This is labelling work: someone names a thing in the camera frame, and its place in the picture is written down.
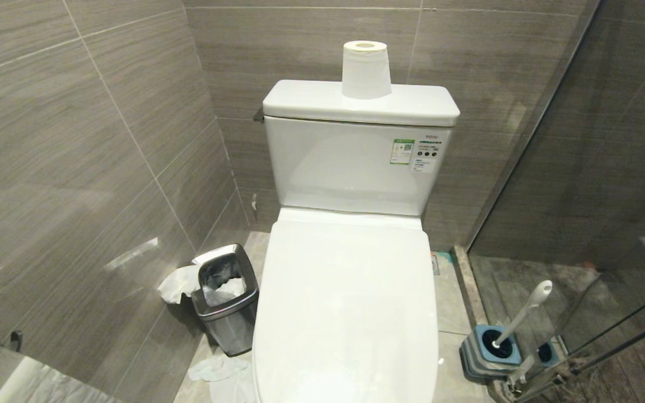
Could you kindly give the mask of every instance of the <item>stainless steel trash can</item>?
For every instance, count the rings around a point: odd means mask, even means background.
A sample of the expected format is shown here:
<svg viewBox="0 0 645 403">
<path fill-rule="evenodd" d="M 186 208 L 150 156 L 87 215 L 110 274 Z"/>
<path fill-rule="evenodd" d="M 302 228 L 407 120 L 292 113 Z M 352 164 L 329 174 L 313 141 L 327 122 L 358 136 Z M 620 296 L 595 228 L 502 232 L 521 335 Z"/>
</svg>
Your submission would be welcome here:
<svg viewBox="0 0 645 403">
<path fill-rule="evenodd" d="M 259 291 L 248 255 L 241 245 L 233 244 L 207 252 L 197 261 L 202 263 L 198 275 L 200 290 L 190 296 L 195 311 L 228 357 L 249 352 L 253 347 Z M 210 306 L 205 300 L 204 286 L 216 290 L 231 278 L 243 278 L 245 292 L 230 301 Z"/>
</svg>

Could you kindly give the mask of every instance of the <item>toilet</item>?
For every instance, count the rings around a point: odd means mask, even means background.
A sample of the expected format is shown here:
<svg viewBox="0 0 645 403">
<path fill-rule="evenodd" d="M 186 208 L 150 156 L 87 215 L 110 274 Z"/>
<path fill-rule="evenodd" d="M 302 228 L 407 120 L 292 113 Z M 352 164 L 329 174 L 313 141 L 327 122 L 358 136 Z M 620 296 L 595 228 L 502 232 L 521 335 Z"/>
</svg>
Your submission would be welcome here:
<svg viewBox="0 0 645 403">
<path fill-rule="evenodd" d="M 437 379 L 422 215 L 459 110 L 444 87 L 374 100 L 282 80 L 263 101 L 282 208 L 253 336 L 259 403 L 428 403 Z"/>
</svg>

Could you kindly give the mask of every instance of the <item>toilet seat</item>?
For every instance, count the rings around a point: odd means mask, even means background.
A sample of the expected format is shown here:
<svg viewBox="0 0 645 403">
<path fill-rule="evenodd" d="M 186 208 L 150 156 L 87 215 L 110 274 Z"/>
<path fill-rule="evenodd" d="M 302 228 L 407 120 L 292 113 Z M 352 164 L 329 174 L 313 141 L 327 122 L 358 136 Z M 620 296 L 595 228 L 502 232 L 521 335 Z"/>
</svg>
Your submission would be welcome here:
<svg viewBox="0 0 645 403">
<path fill-rule="evenodd" d="M 419 219 L 283 210 L 256 314 L 259 401 L 432 401 L 437 309 Z"/>
</svg>

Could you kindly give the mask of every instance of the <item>label sticker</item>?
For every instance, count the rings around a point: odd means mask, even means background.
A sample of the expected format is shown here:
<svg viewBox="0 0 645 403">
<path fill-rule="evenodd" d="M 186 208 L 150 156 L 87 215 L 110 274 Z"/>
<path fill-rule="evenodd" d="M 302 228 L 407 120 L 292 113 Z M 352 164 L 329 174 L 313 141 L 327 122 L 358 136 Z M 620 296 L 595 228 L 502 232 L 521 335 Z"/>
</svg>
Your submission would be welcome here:
<svg viewBox="0 0 645 403">
<path fill-rule="evenodd" d="M 412 171 L 429 174 L 434 171 L 435 165 L 437 165 L 437 159 L 435 158 L 415 158 L 412 161 Z"/>
<path fill-rule="evenodd" d="M 412 148 L 414 148 L 414 140 L 396 138 L 394 143 L 392 143 L 390 163 L 409 165 L 410 158 L 412 158 Z"/>
</svg>

